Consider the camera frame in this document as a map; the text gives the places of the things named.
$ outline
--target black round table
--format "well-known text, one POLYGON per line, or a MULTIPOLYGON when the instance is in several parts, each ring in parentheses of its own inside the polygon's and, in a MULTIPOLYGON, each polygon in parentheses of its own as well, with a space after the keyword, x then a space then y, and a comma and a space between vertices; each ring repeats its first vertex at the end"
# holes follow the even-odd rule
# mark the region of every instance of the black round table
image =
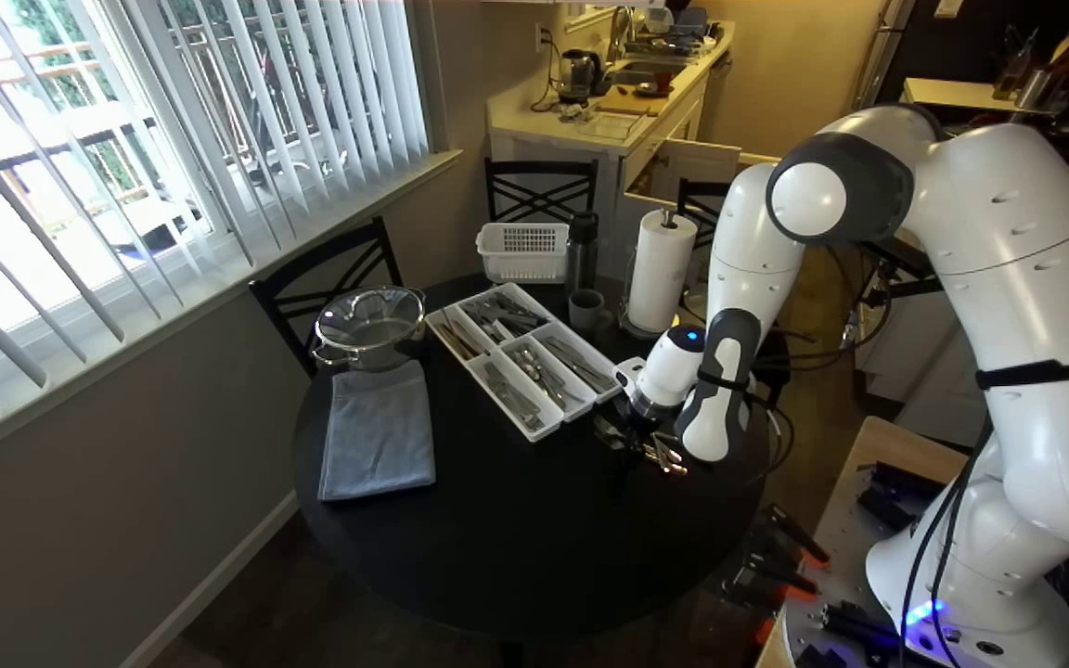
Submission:
POLYGON ((592 414, 527 445, 433 336, 420 361, 433 487, 322 504, 326 375, 296 422, 296 498, 312 535, 407 610, 499 643, 609 629, 694 588, 757 513, 762 477, 669 477, 606 450, 592 414))

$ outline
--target utensil organizer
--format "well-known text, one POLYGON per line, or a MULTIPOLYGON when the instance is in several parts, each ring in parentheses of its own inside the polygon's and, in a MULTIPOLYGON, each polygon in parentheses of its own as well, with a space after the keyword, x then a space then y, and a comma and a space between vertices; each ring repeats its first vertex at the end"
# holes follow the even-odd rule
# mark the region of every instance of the utensil organizer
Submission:
POLYGON ((617 364, 517 283, 444 302, 428 327, 527 442, 618 394, 617 364))

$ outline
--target gray cloth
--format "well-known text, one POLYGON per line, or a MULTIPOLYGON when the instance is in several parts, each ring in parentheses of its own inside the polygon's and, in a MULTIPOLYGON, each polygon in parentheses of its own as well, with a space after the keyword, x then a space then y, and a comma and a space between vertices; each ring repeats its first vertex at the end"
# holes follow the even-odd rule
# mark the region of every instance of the gray cloth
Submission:
POLYGON ((341 369, 320 461, 320 500, 433 482, 428 380, 414 361, 390 369, 341 369))

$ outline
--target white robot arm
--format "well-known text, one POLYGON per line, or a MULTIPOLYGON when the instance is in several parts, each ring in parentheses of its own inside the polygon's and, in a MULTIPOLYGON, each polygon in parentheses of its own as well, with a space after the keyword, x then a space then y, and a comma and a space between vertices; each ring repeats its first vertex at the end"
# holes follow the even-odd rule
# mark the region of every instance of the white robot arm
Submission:
POLYGON ((924 246, 969 335, 995 435, 918 528, 868 551, 868 587, 937 664, 1069 664, 1069 610, 1042 583, 1069 557, 1069 166, 1036 131, 937 139, 909 108, 868 108, 773 169, 743 169, 711 239, 681 445, 738 456, 738 398, 802 246, 899 228, 924 246))

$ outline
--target vertical blinds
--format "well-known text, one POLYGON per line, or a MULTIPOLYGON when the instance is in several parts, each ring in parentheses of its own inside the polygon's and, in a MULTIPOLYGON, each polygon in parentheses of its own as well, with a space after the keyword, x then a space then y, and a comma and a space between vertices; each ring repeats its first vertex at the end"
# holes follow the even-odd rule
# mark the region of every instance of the vertical blinds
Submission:
POLYGON ((0 419, 428 155, 404 0, 0 0, 0 419))

